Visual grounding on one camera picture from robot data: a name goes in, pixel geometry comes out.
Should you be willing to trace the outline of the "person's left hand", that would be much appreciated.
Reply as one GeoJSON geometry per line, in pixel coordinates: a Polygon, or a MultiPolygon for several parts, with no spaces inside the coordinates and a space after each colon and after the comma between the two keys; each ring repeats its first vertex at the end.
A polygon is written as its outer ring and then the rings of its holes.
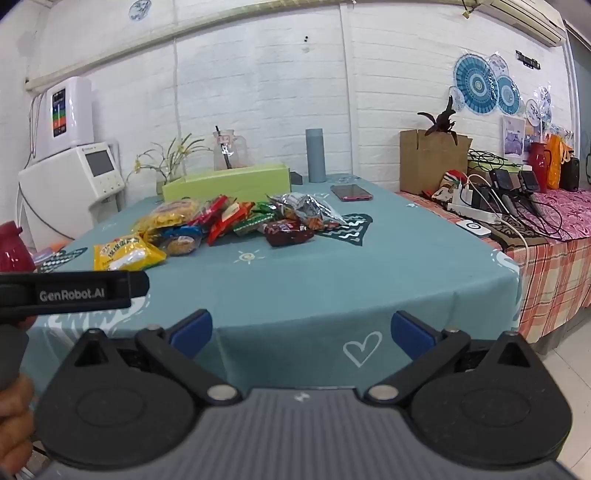
{"type": "Polygon", "coordinates": [[[10,476],[26,465],[33,451],[34,422],[30,409],[33,394],[33,383],[25,374],[20,374],[1,391],[1,471],[10,476]]]}

